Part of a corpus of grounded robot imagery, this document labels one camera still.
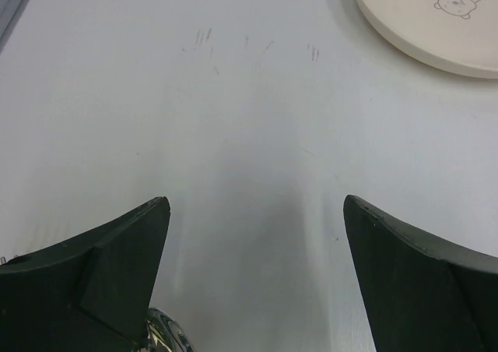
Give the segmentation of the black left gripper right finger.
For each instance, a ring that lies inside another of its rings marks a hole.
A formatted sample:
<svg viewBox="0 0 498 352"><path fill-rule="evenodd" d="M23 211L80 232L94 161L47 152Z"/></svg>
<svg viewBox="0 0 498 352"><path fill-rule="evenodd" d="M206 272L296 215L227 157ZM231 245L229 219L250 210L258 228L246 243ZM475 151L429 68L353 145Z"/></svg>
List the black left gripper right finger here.
<svg viewBox="0 0 498 352"><path fill-rule="evenodd" d="M495 351L497 259L355 195L345 230L378 351Z"/></svg>

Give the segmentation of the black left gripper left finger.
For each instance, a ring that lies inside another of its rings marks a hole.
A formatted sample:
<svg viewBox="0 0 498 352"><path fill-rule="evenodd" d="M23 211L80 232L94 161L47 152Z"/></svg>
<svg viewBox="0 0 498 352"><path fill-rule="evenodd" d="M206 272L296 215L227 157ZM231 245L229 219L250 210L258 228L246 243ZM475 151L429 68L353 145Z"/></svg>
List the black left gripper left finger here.
<svg viewBox="0 0 498 352"><path fill-rule="evenodd" d="M136 351L170 222L156 197L1 265L3 351Z"/></svg>

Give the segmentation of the cream round plate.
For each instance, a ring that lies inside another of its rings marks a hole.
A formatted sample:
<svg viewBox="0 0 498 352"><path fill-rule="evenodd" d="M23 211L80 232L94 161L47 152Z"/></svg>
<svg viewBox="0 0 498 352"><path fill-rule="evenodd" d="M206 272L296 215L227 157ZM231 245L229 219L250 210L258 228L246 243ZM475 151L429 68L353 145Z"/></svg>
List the cream round plate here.
<svg viewBox="0 0 498 352"><path fill-rule="evenodd" d="M497 77L497 0L356 0L370 25L436 69Z"/></svg>

